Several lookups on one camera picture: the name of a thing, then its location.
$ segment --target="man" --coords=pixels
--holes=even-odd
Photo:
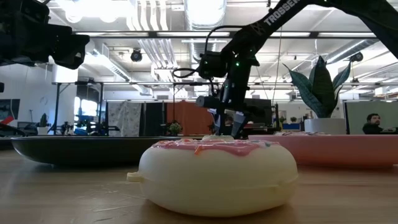
[[[362,128],[365,134],[381,134],[383,131],[394,131],[393,129],[382,129],[380,125],[380,115],[377,113],[369,114],[366,118],[368,121]]]

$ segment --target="white planter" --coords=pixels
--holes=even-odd
[[[305,132],[326,134],[347,134],[346,121],[342,118],[318,118],[304,121]]]
[[[49,127],[37,127],[37,135],[47,135]]]

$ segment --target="ceiling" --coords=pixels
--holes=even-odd
[[[118,0],[107,2],[107,7],[101,7],[101,4],[92,4],[90,8],[84,8],[83,16],[79,22],[71,23],[66,18],[68,9],[65,7],[65,2],[71,0],[53,0],[48,4],[51,10],[50,23],[71,26],[77,32],[84,31],[129,31],[129,26],[126,23],[127,16],[141,16],[142,1],[139,1],[138,15],[133,15],[134,11],[129,11],[130,3],[127,0]],[[202,9],[196,9],[196,13],[206,14],[210,0],[202,0]],[[156,3],[157,25],[160,27],[160,1],[153,1]],[[227,0],[226,11],[224,15],[224,25],[246,25],[258,21],[266,15],[266,1],[258,0]],[[272,6],[278,1],[272,0]],[[394,7],[398,7],[398,0],[389,1]],[[149,29],[153,30],[150,24],[150,3],[147,3],[147,23]],[[181,0],[165,1],[166,3],[166,24],[169,30],[187,30],[188,27],[185,22],[184,2]],[[100,19],[101,15],[116,16],[114,22],[107,23]],[[357,17],[349,16],[344,12],[334,8],[322,8],[318,6],[307,6],[304,10],[298,13],[293,19],[288,21],[283,27],[282,31],[327,31],[327,32],[369,32],[369,29]],[[122,70],[128,73],[129,77],[137,82],[164,82],[167,77],[154,77],[154,69],[152,62],[146,52],[141,50],[142,60],[140,62],[133,62],[130,55],[135,48],[141,48],[139,40],[137,39],[92,39],[95,49],[102,52],[102,45],[109,48],[109,57]],[[186,39],[171,39],[171,46],[175,54],[175,59],[179,67],[191,67],[193,64],[190,55],[190,44],[185,43],[189,41]],[[221,50],[226,42],[230,39],[222,39],[222,43],[216,45],[217,50]],[[328,54],[340,49],[342,46],[352,42],[350,39],[269,39],[264,46],[258,51],[256,57],[260,62],[260,67],[252,67],[250,82],[289,82],[288,70],[283,66],[285,64],[289,68],[295,68],[306,60],[313,60],[317,55],[327,56]],[[380,42],[363,49],[361,51],[364,55],[362,62],[356,63],[353,66],[351,75],[353,77],[365,77],[360,79],[361,82],[396,82],[394,78],[398,78],[398,67],[395,69],[386,70],[375,75],[369,75],[372,72],[379,71],[385,66],[392,65],[398,60],[389,54],[388,49]],[[347,62],[340,61],[335,63],[334,69],[342,70],[347,66]],[[305,75],[309,74],[311,66],[307,66],[301,70]],[[122,79],[116,76],[111,70],[104,66],[103,61],[98,60],[92,55],[86,57],[85,63],[79,68],[80,77],[93,77],[99,82],[120,82]],[[126,91],[127,88],[117,86],[112,87],[113,91],[118,89]],[[366,93],[370,92],[375,87],[367,86],[365,88],[358,88],[351,90],[349,93]]]

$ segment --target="white donut container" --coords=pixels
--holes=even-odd
[[[234,217],[260,212],[285,204],[298,177],[288,150],[260,144],[245,156],[151,147],[127,180],[139,182],[150,201],[179,213]]]

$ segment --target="desk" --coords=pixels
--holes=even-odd
[[[125,182],[134,167],[66,169],[0,151],[0,223],[398,223],[398,169],[299,167],[288,205],[238,218],[180,215],[147,201]]]

